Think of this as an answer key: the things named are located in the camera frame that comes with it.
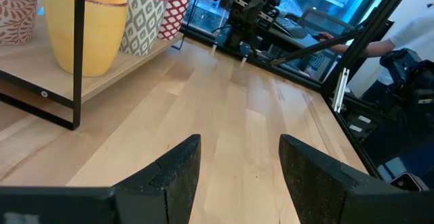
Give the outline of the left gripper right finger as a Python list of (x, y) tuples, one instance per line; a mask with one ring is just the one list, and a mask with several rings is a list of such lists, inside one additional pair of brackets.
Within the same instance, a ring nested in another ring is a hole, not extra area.
[(368, 209), (356, 201), (390, 192), (385, 182), (289, 134), (280, 136), (279, 159), (301, 224), (368, 224)]

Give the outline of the dark laptop screen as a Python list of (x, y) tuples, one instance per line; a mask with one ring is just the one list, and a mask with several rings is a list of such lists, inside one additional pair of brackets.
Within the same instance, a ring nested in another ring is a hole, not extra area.
[(307, 36), (326, 32), (337, 37), (354, 29), (352, 25), (313, 8), (306, 10), (297, 24), (307, 30)]

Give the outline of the black keyboard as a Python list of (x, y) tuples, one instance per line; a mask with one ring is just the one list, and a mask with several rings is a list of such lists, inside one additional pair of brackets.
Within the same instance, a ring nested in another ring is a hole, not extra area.
[(288, 34), (290, 37), (295, 39), (303, 39), (308, 35), (306, 29), (294, 22), (293, 20), (287, 18), (278, 17), (275, 20), (274, 25), (284, 33)]

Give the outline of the person's forearm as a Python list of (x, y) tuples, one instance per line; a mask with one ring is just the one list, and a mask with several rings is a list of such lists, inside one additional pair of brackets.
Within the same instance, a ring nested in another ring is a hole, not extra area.
[[(373, 58), (373, 57), (381, 57), (386, 53), (394, 50), (395, 45), (392, 43), (390, 39), (386, 39), (384, 41), (375, 41), (368, 44), (365, 50), (361, 53), (361, 57), (364, 58)], [(349, 45), (338, 44), (332, 47), (335, 52), (345, 53), (349, 49)]]

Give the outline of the yellow ceramic mug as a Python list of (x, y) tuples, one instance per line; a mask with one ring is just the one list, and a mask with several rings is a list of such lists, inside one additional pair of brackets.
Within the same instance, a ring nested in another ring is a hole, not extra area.
[[(74, 0), (43, 0), (47, 31), (58, 65), (73, 73)], [(111, 67), (123, 37), (127, 0), (85, 0), (84, 77), (97, 77)]]

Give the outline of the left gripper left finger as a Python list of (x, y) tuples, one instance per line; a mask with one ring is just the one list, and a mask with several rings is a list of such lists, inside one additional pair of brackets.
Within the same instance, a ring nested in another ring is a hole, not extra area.
[(115, 184), (120, 224), (189, 224), (199, 180), (201, 136), (192, 134)]

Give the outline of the white mug grey inside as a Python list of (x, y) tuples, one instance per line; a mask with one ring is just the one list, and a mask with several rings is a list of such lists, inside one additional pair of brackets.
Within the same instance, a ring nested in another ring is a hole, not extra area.
[(159, 39), (169, 41), (175, 38), (186, 16), (189, 3), (190, 0), (167, 0), (166, 11), (157, 34)]

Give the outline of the dark patterned pad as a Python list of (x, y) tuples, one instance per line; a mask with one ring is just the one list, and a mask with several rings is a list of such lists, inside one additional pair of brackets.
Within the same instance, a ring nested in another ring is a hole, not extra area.
[(327, 55), (327, 51), (322, 51), (318, 54), (310, 54), (301, 58), (298, 63), (299, 72), (318, 81), (322, 81), (323, 68), (321, 66), (328, 59)]

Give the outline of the person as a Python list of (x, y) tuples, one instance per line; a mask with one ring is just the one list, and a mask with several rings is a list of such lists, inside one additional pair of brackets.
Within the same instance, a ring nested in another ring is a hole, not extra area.
[(396, 48), (409, 48), (420, 56), (430, 59), (434, 56), (434, 3), (428, 10), (407, 23), (389, 37)]

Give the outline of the white frame bracket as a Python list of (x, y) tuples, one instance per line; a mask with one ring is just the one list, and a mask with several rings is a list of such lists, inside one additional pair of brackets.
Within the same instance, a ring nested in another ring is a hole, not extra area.
[(343, 102), (345, 90), (347, 88), (349, 72), (350, 72), (349, 69), (344, 68), (340, 74), (338, 83), (336, 85), (334, 98), (332, 101), (332, 109), (334, 112), (340, 113), (340, 110), (342, 108), (342, 102)]

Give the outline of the orange floral pattern mug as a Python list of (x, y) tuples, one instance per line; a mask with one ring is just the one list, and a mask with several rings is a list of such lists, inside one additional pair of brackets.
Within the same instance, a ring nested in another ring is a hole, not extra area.
[(0, 0), (0, 45), (22, 45), (33, 38), (37, 0)]

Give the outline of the dark rounded-corner device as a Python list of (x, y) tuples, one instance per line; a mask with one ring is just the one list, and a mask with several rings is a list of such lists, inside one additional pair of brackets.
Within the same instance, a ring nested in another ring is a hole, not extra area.
[(410, 173), (404, 172), (393, 180), (389, 181), (389, 184), (406, 191), (428, 191), (429, 187), (423, 182), (421, 178)]

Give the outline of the grey diamond pattern mug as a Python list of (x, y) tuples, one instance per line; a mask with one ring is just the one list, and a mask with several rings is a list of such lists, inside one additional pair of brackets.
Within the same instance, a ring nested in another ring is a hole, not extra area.
[(149, 54), (159, 32), (168, 0), (127, 0), (127, 18), (120, 50), (135, 55)]

